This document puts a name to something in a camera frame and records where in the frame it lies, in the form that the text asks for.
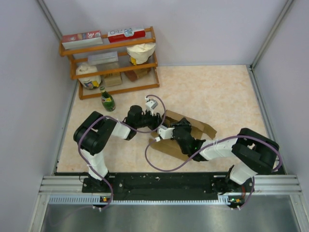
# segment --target gray wall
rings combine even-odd
[[[21,232],[55,163],[74,83],[34,0],[2,1],[0,22],[0,230]]]
[[[63,34],[153,26],[160,65],[251,64],[286,0],[44,0]]]
[[[309,203],[309,1],[296,0],[256,68],[286,166]]]

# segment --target open cardboard box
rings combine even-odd
[[[216,136],[217,131],[214,128],[212,128],[210,125],[208,125],[207,123],[197,121],[193,118],[186,117],[184,115],[175,113],[170,110],[166,111],[166,117],[165,117],[164,122],[167,125],[170,125],[171,123],[180,121],[183,117],[185,117],[191,123],[192,125],[191,135],[194,138],[201,139],[203,133],[207,134],[211,139],[213,139]],[[151,135],[154,138],[158,136],[156,132],[152,132]],[[151,148],[161,151],[175,158],[178,158],[180,160],[185,161],[188,159],[188,157],[182,153],[180,147],[178,146],[175,140],[170,140],[170,139],[160,140],[157,143],[153,143],[151,145]]]

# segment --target bottle label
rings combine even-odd
[[[111,100],[111,98],[105,98],[105,97],[101,97],[101,101],[102,102],[111,102],[112,100]]]

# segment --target tabletop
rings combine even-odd
[[[126,117],[132,105],[145,109],[145,96],[159,96],[166,109],[205,122],[217,130],[216,139],[236,135],[247,127],[267,135],[262,116],[245,65],[226,66],[160,66],[157,68],[160,87],[116,94],[116,109],[107,112],[100,98],[80,100],[78,93],[70,114],[57,172],[85,172],[86,163],[79,156],[73,141],[75,130],[93,112],[119,120]],[[156,112],[163,113],[159,104]],[[132,140],[111,137],[104,148],[105,164],[110,172],[156,172],[144,157],[150,134],[138,133]],[[182,160],[148,149],[149,160],[161,169],[172,169]],[[234,158],[217,158],[205,162],[190,161],[179,172],[223,172],[240,162]]]

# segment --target shelf board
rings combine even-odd
[[[98,72],[92,72],[92,73],[87,73],[87,74],[82,74],[82,75],[76,75],[76,69],[77,69],[76,64],[80,62],[86,62],[88,58],[74,59],[71,61],[71,71],[70,71],[71,79],[75,80],[75,79],[84,78],[84,77],[105,75],[105,74],[110,74],[114,72],[115,73],[125,72],[125,71],[130,71],[130,70],[137,70],[137,69],[154,68],[158,66],[158,61],[157,61],[155,52],[152,54],[152,56],[149,57],[148,63],[146,64],[139,64],[139,65],[131,64],[127,56],[127,52],[118,53],[118,58],[119,58],[118,63],[121,66],[119,68],[106,69],[104,67],[109,65],[108,63],[100,64],[100,65],[97,65]]]
[[[118,94],[149,88],[156,88],[160,86],[156,68],[152,68],[152,70],[145,77],[134,82],[131,82],[123,72],[121,73],[121,77],[121,85],[106,87],[106,91],[108,91],[110,94]],[[89,90],[84,88],[83,85],[79,82],[79,98],[81,100],[97,97],[101,97],[99,88]]]
[[[153,27],[146,28],[145,32],[151,33],[151,38],[140,38],[140,39],[134,39],[124,42],[118,42],[118,43],[109,43],[104,45],[98,45],[93,47],[85,47],[85,48],[78,48],[78,49],[72,49],[72,50],[66,50],[63,45],[62,41],[60,41],[59,45],[59,53],[63,56],[73,55],[73,54],[79,54],[79,53],[85,53],[85,52],[94,52],[99,50],[105,50],[105,49],[111,49],[111,48],[117,48],[117,47],[124,47],[124,46],[132,46],[137,44],[146,44],[146,43],[155,43],[155,31]],[[107,38],[107,34],[104,34],[101,36],[103,39]]]

